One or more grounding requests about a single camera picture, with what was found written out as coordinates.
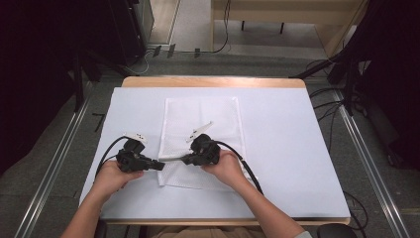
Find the black equipment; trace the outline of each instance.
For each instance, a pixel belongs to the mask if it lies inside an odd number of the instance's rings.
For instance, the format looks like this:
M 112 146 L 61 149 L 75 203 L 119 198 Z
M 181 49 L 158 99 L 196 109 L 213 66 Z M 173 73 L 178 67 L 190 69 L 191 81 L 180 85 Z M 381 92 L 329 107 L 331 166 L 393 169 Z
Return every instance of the black equipment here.
M 193 153 L 184 156 L 181 160 L 186 165 L 217 165 L 219 163 L 220 147 L 212 142 L 208 135 L 201 134 L 191 143 Z
M 334 63 L 331 84 L 346 76 L 344 105 L 352 116 L 352 94 L 361 93 L 369 120 L 397 168 L 420 170 L 420 34 L 411 28 L 419 4 L 370 1 L 346 47 L 330 59 L 291 77 L 305 78 Z M 370 60 L 363 68 L 360 64 Z
M 149 169 L 161 171 L 164 163 L 152 160 L 141 154 L 145 148 L 142 142 L 129 139 L 124 144 L 124 149 L 118 152 L 117 161 L 122 172 L 148 171 Z

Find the wooden surface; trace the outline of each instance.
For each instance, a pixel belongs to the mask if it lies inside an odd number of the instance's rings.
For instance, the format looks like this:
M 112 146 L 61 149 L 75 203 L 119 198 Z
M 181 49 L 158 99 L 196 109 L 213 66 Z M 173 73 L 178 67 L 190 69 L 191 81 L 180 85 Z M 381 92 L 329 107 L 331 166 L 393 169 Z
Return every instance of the wooden surface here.
M 164 221 L 164 220 L 106 220 L 107 224 L 113 225 L 163 225 L 163 226 L 259 226 L 260 224 L 256 220 L 241 219 L 241 220 L 176 220 L 176 221 Z M 329 220 L 314 220 L 314 221 L 300 221 L 296 220 L 299 225 L 314 225 L 320 226 L 329 223 L 341 223 L 348 225 L 350 218 L 343 219 L 329 219 Z
M 360 18 L 368 0 L 232 0 L 229 20 L 316 24 L 315 29 L 331 57 L 340 48 L 350 28 Z M 223 20 L 227 0 L 212 0 L 214 20 Z
M 305 87 L 301 79 L 218 77 L 218 76 L 162 76 L 124 79 L 123 87 Z

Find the finger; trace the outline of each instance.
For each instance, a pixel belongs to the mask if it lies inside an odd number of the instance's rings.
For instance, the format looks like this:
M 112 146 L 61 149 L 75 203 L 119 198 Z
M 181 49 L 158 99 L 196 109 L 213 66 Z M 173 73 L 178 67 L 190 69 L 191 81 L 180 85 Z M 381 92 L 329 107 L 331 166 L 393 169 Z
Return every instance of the finger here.
M 126 174 L 128 180 L 138 179 L 145 174 L 143 171 L 136 171 Z
M 214 165 L 201 166 L 201 170 L 203 170 L 207 173 L 213 174 L 214 167 L 215 167 Z
M 117 166 L 118 167 L 118 162 L 117 161 L 106 161 L 103 165 L 103 167 L 105 166 Z
M 220 157 L 225 157 L 225 156 L 232 156 L 232 157 L 236 158 L 235 153 L 233 153 L 232 151 L 221 150 L 220 151 Z

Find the white cloth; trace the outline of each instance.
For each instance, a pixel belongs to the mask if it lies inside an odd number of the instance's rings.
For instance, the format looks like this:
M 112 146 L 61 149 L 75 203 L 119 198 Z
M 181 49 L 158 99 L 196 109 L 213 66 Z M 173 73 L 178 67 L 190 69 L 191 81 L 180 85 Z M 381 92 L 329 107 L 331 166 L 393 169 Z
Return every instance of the white cloth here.
M 190 154 L 191 142 L 186 143 L 194 129 L 210 121 L 213 125 L 204 133 L 222 141 L 245 157 L 245 145 L 237 97 L 184 97 L 165 101 L 164 119 L 158 158 L 160 161 Z M 231 190 L 214 176 L 183 162 L 166 162 L 158 172 L 159 185 L 199 189 Z

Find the black cable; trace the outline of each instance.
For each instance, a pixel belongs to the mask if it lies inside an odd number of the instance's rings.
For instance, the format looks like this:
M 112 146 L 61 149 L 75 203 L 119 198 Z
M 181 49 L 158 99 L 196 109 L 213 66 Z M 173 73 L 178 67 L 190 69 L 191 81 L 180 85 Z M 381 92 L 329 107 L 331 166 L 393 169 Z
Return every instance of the black cable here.
M 107 161 L 111 160 L 112 158 L 115 158 L 116 156 L 117 156 L 117 155 L 112 156 L 112 157 L 110 157 L 110 158 L 106 159 L 104 162 L 102 162 L 102 165 L 103 165 L 103 164 L 105 164 L 105 162 L 107 162 Z
M 127 238 L 127 236 L 129 235 L 129 231 L 130 231 L 130 225 L 127 225 L 126 232 L 124 233 L 124 238 Z
M 357 199 L 357 198 L 355 198 L 353 195 L 351 195 L 351 194 L 349 194 L 348 192 L 346 192 L 346 191 L 344 191 L 343 190 L 343 193 L 345 194 L 345 195 L 347 195 L 347 196 L 349 196 L 349 197 L 351 197 L 353 200 L 355 200 L 361 207 L 362 207 L 362 210 L 364 211 L 364 214 L 365 214 L 365 217 L 366 217 L 366 221 L 365 221 L 365 224 L 364 225 L 361 225 L 361 226 L 359 226 L 359 228 L 356 228 L 356 227 L 350 227 L 350 228 L 352 228 L 352 229 L 354 229 L 354 230 L 361 230 L 361 229 L 365 229 L 365 228 L 367 228 L 367 226 L 368 226 L 368 212 L 367 212 L 367 209 L 364 207 L 364 205 Z
M 320 122 L 322 119 L 324 119 L 324 118 L 328 117 L 329 115 L 332 115 L 332 114 L 335 112 L 335 110 L 336 110 L 337 108 L 339 108 L 340 106 L 342 106 L 342 105 L 343 105 L 343 102 L 340 102 L 339 104 L 334 105 L 333 107 L 331 107 L 330 109 L 328 109 L 328 110 L 324 113 L 324 115 L 323 115 L 323 116 L 321 116 L 320 118 L 318 118 L 318 122 Z
M 339 110 L 341 105 L 339 105 L 336 109 L 334 109 L 333 116 L 331 118 L 331 125 L 330 125 L 330 140 L 328 143 L 328 154 L 331 154 L 331 147 L 333 145 L 333 125 L 334 125 L 334 118 L 336 117 L 336 113 Z
M 318 109 L 320 107 L 328 106 L 328 105 L 331 105 L 331 104 L 334 104 L 334 103 L 337 104 L 337 103 L 340 103 L 340 102 L 342 102 L 342 101 L 332 101 L 332 102 L 323 103 L 321 105 L 314 106 L 313 109 L 315 110 L 315 109 Z
M 217 51 L 213 51 L 213 52 L 200 52 L 201 54 L 217 54 L 219 52 L 221 52 L 226 45 L 228 44 L 229 41 L 229 34 L 228 34 L 228 24 L 229 24 L 229 14 L 231 12 L 231 0 L 228 0 L 228 2 L 226 3 L 225 6 L 225 14 L 223 17 L 223 22 L 225 24 L 225 32 L 226 32 L 226 39 L 225 39 L 225 43 L 223 44 L 223 46 L 217 50 Z M 183 53 L 183 54 L 196 54 L 196 52 L 185 52 L 185 51 L 173 51 L 174 53 Z
M 353 116 L 352 111 L 352 95 L 353 95 L 353 68 L 355 61 L 351 59 L 350 64 L 347 67 L 346 73 L 346 86 L 344 87 L 344 107 L 348 111 L 350 116 Z
M 335 88 L 335 87 L 326 87 L 326 88 L 321 88 L 321 89 L 318 89 L 318 90 L 316 90 L 316 91 L 313 91 L 311 94 L 309 94 L 309 98 L 312 98 L 312 97 L 314 97 L 314 96 L 316 96 L 316 95 L 318 95 L 318 94 L 321 94 L 321 93 L 323 93 L 323 92 L 326 92 L 326 91 L 331 91 L 331 90 L 336 90 L 336 89 L 338 89 L 338 90 L 342 90 L 343 88 Z
M 256 185 L 257 190 L 263 195 L 263 190 L 260 186 L 259 181 L 257 180 L 256 176 L 254 175 L 253 171 L 251 170 L 251 168 L 248 166 L 247 162 L 244 161 L 244 158 L 242 158 L 242 156 L 235 151 L 235 149 L 233 149 L 232 147 L 230 147 L 228 144 L 224 143 L 224 142 L 220 142 L 220 141 L 209 141 L 206 143 L 216 143 L 222 146 L 225 146 L 226 148 L 228 148 L 229 150 L 231 150 L 233 153 L 235 153 L 235 155 L 238 157 L 239 161 L 242 163 L 242 165 L 244 166 L 245 170 L 248 172 L 248 174 L 250 175 L 251 179 L 253 180 L 254 184 Z
M 362 232 L 362 235 L 364 236 L 364 238 L 367 238 L 367 234 L 365 233 L 365 230 L 362 228 L 361 223 L 359 222 L 359 220 L 356 218 L 355 214 L 350 209 L 349 209 L 349 211 L 350 211 L 350 215 L 355 220 L 356 224 L 360 227 L 360 229 L 357 229 L 357 230 L 360 230 Z
M 312 63 L 314 63 L 314 62 L 317 62 L 317 61 L 323 61 L 324 59 L 315 59 L 315 60 L 313 60 L 313 61 L 311 61 L 311 62 L 309 62 L 307 65 L 306 65 L 306 68 L 305 68 L 305 70 L 308 70 L 308 67 L 309 67 L 309 65 L 311 65 Z M 324 71 L 324 73 L 325 73 L 325 75 L 326 76 L 328 76 L 328 72 L 325 70 L 325 67 L 324 68 L 322 68 L 322 70 Z
M 105 160 L 106 155 L 108 155 L 109 151 L 111 151 L 111 149 L 115 146 L 115 144 L 117 144 L 119 141 L 121 141 L 121 140 L 123 140 L 123 139 L 130 139 L 130 138 L 125 137 L 125 136 L 120 137 L 120 138 L 118 138 L 117 140 L 115 140 L 115 141 L 114 141 L 114 142 L 113 142 L 113 143 L 112 143 L 112 144 L 108 147 L 108 149 L 106 150 L 105 154 L 102 156 L 101 161 L 99 162 L 98 169 L 96 169 L 95 177 L 96 177 L 96 176 L 98 176 L 99 171 L 101 170 L 101 168 L 102 168 L 103 164 L 105 163 L 105 162 L 104 162 L 104 160 Z

